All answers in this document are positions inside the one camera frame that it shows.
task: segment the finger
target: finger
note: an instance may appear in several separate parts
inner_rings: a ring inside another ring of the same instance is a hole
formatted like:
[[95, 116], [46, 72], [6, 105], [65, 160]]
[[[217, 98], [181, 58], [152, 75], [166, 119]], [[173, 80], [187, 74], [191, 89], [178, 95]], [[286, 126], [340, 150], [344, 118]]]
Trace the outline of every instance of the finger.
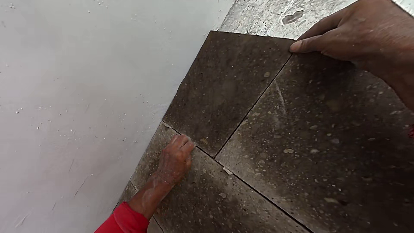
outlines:
[[174, 137], [171, 138], [170, 143], [168, 143], [168, 145], [166, 147], [173, 145], [174, 142], [177, 140], [178, 136], [179, 136], [178, 134], [174, 135]]
[[313, 36], [293, 43], [290, 46], [292, 53], [310, 53], [314, 51], [322, 51], [324, 44], [321, 43], [321, 36]]
[[190, 168], [191, 167], [191, 158], [190, 159], [188, 159], [186, 162], [185, 162], [185, 165], [188, 167], [188, 168]]
[[313, 25], [308, 31], [306, 31], [301, 37], [299, 37], [298, 41], [310, 38], [313, 36], [322, 35], [332, 29], [335, 29], [340, 24], [343, 18], [344, 11], [340, 10], [336, 13], [333, 13], [330, 16], [327, 16]]
[[181, 134], [174, 142], [174, 146], [181, 148], [183, 145], [185, 145], [186, 142], [188, 142], [188, 137], [184, 134]]
[[195, 147], [195, 144], [191, 140], [188, 140], [188, 142], [185, 145], [183, 145], [183, 147], [181, 147], [181, 150], [190, 154], [190, 152], [194, 149], [194, 147]]

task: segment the dark brown tile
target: dark brown tile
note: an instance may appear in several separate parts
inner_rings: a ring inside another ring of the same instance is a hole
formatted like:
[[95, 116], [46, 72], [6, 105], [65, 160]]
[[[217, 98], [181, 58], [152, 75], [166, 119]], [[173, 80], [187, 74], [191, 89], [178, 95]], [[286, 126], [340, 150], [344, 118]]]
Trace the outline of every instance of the dark brown tile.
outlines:
[[125, 187], [125, 190], [122, 193], [121, 198], [119, 199], [117, 206], [119, 206], [124, 201], [129, 201], [136, 193], [137, 193], [137, 190], [132, 185], [131, 181], [128, 181], [128, 184]]
[[147, 233], [164, 233], [153, 217], [149, 221]]
[[214, 157], [289, 59], [291, 43], [211, 31], [164, 121]]
[[[159, 126], [137, 167], [142, 171], [133, 181], [137, 187], [155, 171], [159, 152], [173, 135], [173, 129]], [[191, 171], [154, 216], [168, 233], [307, 232], [198, 148], [193, 151]]]
[[412, 122], [368, 72], [294, 55], [216, 160], [314, 232], [414, 232]]

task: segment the red sleeve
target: red sleeve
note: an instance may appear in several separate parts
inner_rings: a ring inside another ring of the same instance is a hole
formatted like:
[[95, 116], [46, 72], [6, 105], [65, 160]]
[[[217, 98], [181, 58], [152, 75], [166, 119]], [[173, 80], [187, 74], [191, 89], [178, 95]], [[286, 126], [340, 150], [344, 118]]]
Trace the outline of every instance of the red sleeve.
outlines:
[[149, 221], [123, 202], [95, 233], [146, 233]]

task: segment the hand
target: hand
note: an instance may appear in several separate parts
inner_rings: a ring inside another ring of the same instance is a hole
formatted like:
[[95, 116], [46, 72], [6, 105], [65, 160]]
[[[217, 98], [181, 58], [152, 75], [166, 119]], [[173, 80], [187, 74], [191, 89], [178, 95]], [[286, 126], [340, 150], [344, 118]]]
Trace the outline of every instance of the hand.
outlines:
[[191, 168], [191, 151], [195, 144], [186, 135], [175, 135], [161, 151], [158, 169], [154, 175], [174, 186]]
[[175, 135], [161, 151], [157, 171], [128, 202], [131, 209], [149, 220], [159, 203], [190, 170], [190, 153], [194, 147], [195, 144], [186, 135]]
[[388, 83], [414, 111], [414, 18], [391, 0], [359, 0], [315, 24], [290, 47], [351, 61]]

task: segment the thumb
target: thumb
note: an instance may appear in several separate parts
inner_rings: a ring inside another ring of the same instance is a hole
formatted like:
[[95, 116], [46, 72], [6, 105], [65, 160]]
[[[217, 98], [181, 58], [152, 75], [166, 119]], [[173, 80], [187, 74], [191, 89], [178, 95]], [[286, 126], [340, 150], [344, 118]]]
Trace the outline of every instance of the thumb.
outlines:
[[289, 51], [292, 53], [310, 53], [321, 52], [323, 50], [323, 43], [320, 39], [321, 36], [313, 36], [307, 39], [296, 41], [290, 46]]

